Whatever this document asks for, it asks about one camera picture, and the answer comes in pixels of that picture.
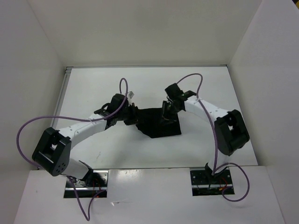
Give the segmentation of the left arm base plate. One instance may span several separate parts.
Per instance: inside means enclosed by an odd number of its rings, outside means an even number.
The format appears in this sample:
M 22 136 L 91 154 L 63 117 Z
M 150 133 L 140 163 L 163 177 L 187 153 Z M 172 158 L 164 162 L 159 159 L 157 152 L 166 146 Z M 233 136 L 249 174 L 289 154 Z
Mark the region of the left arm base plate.
M 71 177 L 66 180 L 64 198 L 76 198 L 73 185 L 79 198 L 92 198 L 98 192 L 97 198 L 107 197 L 108 170 L 94 170 L 93 179 L 86 184 L 84 181 Z

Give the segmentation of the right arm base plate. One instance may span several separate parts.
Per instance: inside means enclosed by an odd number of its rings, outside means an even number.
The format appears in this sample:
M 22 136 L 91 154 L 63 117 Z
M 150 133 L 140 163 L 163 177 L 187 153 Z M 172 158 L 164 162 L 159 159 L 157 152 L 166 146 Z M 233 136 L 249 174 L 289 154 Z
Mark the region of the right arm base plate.
M 191 187 L 193 196 L 216 196 L 234 195 L 233 182 L 229 169 L 225 169 L 216 174 L 216 177 L 209 176 L 204 168 L 191 169 Z

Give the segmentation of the black skirt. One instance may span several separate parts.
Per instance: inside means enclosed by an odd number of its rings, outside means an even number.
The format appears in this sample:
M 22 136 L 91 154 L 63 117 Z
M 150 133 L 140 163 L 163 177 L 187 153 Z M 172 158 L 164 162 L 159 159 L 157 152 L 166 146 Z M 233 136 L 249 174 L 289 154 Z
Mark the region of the black skirt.
M 137 129 L 152 139 L 182 134 L 178 115 L 164 117 L 162 108 L 139 109 L 137 118 Z

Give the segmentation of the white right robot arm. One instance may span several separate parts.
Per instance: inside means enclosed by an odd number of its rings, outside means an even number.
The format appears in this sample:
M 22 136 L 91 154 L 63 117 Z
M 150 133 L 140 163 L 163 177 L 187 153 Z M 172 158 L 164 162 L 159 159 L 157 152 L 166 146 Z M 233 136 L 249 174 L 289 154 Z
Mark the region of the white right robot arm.
M 162 117 L 173 122 L 180 111 L 189 112 L 211 125 L 214 137 L 214 158 L 205 165 L 205 179 L 216 183 L 221 172 L 228 166 L 229 157 L 249 140 L 249 133 L 241 112 L 221 109 L 191 93 L 168 98 L 162 104 Z

